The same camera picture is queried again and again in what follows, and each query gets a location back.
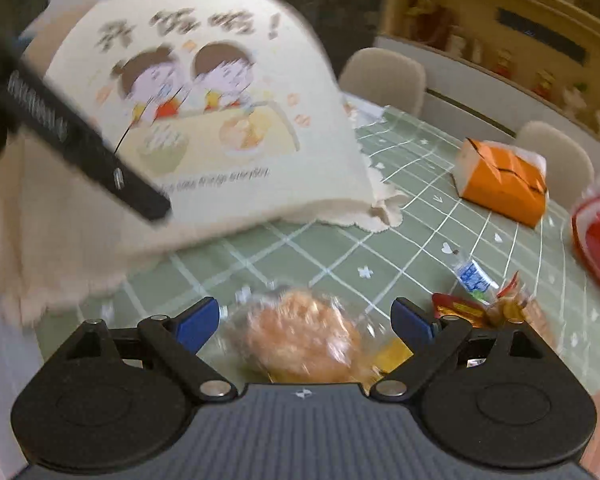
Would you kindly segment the wafer biscuit packet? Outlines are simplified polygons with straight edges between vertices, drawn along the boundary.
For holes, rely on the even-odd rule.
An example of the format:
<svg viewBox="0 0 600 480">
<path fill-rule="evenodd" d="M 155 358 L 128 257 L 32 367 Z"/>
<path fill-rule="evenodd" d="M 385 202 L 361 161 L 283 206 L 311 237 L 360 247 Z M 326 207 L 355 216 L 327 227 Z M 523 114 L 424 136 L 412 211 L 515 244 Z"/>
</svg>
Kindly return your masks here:
<svg viewBox="0 0 600 480">
<path fill-rule="evenodd" d="M 476 260 L 457 254 L 452 269 L 460 286 L 473 300 L 484 306 L 498 300 L 498 284 Z"/>
</svg>

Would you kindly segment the green checked tablecloth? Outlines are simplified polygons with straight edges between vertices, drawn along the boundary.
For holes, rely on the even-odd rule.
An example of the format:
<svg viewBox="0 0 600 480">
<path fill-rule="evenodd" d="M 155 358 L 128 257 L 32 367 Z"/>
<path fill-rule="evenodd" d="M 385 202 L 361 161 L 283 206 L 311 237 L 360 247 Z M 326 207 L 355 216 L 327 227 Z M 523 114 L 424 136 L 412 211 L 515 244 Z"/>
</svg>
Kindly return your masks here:
<svg viewBox="0 0 600 480">
<path fill-rule="evenodd" d="M 113 294 L 46 315 L 35 336 L 50 356 L 82 321 L 112 327 L 150 314 L 177 314 L 204 296 L 222 307 L 279 282 L 342 298 L 350 312 L 376 320 L 396 297 L 428 307 L 435 292 L 460 292 L 456 252 L 474 258 L 493 281 L 519 275 L 538 298 L 560 357 L 590 391 L 600 389 L 600 289 L 571 250 L 567 211 L 549 204 L 527 228 L 458 198 L 451 176 L 460 144 L 394 110 L 361 115 L 358 140 L 375 168 L 406 195 L 400 226 L 377 234 L 355 226 L 263 226 L 174 252 Z"/>
</svg>

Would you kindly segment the dark red snack bag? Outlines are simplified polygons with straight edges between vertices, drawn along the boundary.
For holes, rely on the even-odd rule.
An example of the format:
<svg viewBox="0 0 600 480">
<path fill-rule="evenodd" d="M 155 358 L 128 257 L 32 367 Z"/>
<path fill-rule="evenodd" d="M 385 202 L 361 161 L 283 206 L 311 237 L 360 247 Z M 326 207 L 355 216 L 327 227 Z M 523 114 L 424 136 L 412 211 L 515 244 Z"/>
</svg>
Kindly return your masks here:
<svg viewBox="0 0 600 480">
<path fill-rule="evenodd" d="M 525 322 L 550 348 L 557 349 L 550 323 L 518 271 L 498 290 L 495 299 L 486 304 L 441 292 L 432 294 L 431 301 L 436 318 L 457 315 L 475 328 L 497 328 L 502 327 L 506 322 L 514 324 Z"/>
</svg>

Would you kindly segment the cream cartoon tote bag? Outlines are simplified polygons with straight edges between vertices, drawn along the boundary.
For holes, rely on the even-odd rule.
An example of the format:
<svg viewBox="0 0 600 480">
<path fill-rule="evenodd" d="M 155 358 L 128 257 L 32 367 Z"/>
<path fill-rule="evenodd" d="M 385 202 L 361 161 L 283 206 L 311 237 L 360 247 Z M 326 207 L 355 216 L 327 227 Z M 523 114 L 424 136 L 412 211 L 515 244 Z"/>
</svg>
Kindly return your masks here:
<svg viewBox="0 0 600 480">
<path fill-rule="evenodd" d="M 40 27 L 24 58 L 172 210 L 145 221 L 20 129 L 0 156 L 13 326 L 268 220 L 402 221 L 405 195 L 362 154 L 321 41 L 283 1 L 102 0 Z"/>
</svg>

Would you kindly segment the yellow gold snack packet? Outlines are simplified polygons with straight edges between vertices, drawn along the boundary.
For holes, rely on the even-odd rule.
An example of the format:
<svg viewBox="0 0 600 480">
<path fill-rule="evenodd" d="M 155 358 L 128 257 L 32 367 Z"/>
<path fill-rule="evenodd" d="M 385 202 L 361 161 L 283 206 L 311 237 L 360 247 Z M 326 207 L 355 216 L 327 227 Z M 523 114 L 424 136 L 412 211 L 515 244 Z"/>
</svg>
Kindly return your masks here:
<svg viewBox="0 0 600 480">
<path fill-rule="evenodd" d="M 374 376 L 386 376 L 412 355 L 413 351 L 400 338 L 392 337 L 370 360 L 370 370 Z"/>
</svg>

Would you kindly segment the beige dining chair left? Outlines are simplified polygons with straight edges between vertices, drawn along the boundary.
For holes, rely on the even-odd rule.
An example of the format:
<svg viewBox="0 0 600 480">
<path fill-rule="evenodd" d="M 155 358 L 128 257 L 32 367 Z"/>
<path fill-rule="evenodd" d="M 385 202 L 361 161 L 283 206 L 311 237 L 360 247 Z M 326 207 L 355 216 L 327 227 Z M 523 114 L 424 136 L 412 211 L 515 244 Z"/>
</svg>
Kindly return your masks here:
<svg viewBox="0 0 600 480">
<path fill-rule="evenodd" d="M 379 106 L 395 107 L 415 117 L 420 115 L 424 105 L 424 66 L 390 50 L 358 50 L 344 64 L 338 82 L 344 92 Z"/>
</svg>

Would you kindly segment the round golden pastry packet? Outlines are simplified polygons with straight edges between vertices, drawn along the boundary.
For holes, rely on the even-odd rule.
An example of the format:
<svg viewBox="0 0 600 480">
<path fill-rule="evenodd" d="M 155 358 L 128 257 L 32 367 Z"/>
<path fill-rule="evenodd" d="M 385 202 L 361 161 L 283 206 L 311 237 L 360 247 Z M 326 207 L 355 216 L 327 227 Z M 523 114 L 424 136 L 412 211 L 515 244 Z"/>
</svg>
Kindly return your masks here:
<svg viewBox="0 0 600 480">
<path fill-rule="evenodd" d="M 324 292 L 283 285 L 253 294 L 230 311 L 223 334 L 271 382 L 367 385 L 377 377 L 381 330 Z"/>
</svg>

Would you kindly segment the orange tissue box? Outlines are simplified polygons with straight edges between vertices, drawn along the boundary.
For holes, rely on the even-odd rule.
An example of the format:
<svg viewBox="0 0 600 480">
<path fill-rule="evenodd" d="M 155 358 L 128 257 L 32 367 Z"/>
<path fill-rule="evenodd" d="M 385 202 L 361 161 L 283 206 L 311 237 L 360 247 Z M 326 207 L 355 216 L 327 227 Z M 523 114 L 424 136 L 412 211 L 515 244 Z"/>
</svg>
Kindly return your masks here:
<svg viewBox="0 0 600 480">
<path fill-rule="evenodd" d="M 545 214 L 545 160 L 514 146 L 467 138 L 452 178 L 460 198 L 535 228 Z"/>
</svg>

